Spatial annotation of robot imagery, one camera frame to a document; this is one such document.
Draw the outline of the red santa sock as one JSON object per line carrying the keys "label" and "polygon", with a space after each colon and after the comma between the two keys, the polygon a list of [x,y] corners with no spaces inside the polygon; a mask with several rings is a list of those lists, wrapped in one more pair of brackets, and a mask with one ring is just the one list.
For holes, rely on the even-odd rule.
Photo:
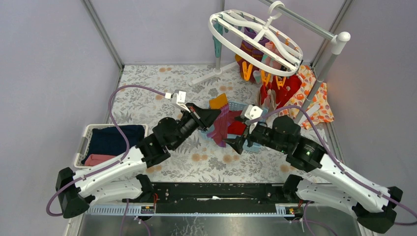
{"label": "red santa sock", "polygon": [[237,120],[228,120],[227,133],[233,135],[242,135],[246,129],[246,124]]}

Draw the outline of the purple patchwork sock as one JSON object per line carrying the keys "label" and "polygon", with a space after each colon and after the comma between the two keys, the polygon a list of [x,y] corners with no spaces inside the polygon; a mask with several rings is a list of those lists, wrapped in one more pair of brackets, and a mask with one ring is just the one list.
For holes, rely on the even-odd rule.
{"label": "purple patchwork sock", "polygon": [[218,109],[221,113],[213,124],[214,130],[209,132],[207,136],[213,139],[219,147],[225,148],[224,139],[228,137],[228,127],[235,121],[235,117],[240,116],[242,110],[231,110],[225,93],[211,99],[209,108]]}

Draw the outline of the red beige sock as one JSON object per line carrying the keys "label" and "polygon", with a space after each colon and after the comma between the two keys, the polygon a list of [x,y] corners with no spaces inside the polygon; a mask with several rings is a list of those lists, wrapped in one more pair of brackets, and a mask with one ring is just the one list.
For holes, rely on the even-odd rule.
{"label": "red beige sock", "polygon": [[258,97],[258,104],[260,106],[264,104],[267,95],[268,95],[268,89],[266,88],[264,84],[262,84],[259,90],[259,97]]}
{"label": "red beige sock", "polygon": [[265,106],[268,111],[274,111],[276,109],[276,99],[275,99],[275,91],[268,89],[267,96],[265,98]]}

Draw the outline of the white clip hanger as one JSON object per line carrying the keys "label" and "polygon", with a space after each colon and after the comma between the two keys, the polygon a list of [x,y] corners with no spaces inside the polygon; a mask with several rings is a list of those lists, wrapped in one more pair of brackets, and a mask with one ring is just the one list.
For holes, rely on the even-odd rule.
{"label": "white clip hanger", "polygon": [[[241,56],[248,63],[272,75],[289,77],[298,72],[299,67],[301,66],[303,52],[295,41],[271,25],[274,20],[277,20],[282,15],[274,9],[276,6],[285,5],[281,1],[273,2],[268,9],[268,19],[266,21],[247,12],[235,9],[214,13],[209,18],[208,28],[215,39],[235,54]],[[218,23],[229,32],[235,34],[242,40],[245,40],[253,47],[263,52],[264,55],[268,56],[270,59],[280,63],[286,70],[275,69],[254,59],[241,50],[240,47],[222,36],[215,29],[215,23]],[[244,34],[245,27],[250,28],[257,33],[254,39]]]}

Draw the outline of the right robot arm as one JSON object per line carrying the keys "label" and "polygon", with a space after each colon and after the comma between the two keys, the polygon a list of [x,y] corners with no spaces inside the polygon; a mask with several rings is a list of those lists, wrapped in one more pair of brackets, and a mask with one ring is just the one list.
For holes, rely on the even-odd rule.
{"label": "right robot arm", "polygon": [[302,177],[289,175],[282,187],[284,200],[313,201],[340,210],[356,219],[365,228],[384,234],[396,220],[396,204],[382,197],[387,194],[396,201],[402,190],[383,187],[361,177],[339,161],[333,161],[323,146],[300,134],[300,126],[287,116],[277,117],[272,127],[259,122],[252,132],[245,128],[242,136],[225,139],[237,153],[244,143],[258,143],[285,154],[291,166],[321,177],[332,184],[319,186]]}

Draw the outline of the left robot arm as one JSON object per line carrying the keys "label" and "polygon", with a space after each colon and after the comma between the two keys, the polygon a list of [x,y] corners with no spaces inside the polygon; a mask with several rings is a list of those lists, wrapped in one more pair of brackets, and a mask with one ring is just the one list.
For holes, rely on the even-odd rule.
{"label": "left robot arm", "polygon": [[54,198],[65,219],[86,212],[91,206],[115,200],[147,202],[154,190],[150,179],[141,174],[168,159],[195,130],[207,130],[221,114],[220,109],[200,108],[187,103],[179,120],[162,118],[152,130],[126,152],[93,167],[59,171]]}

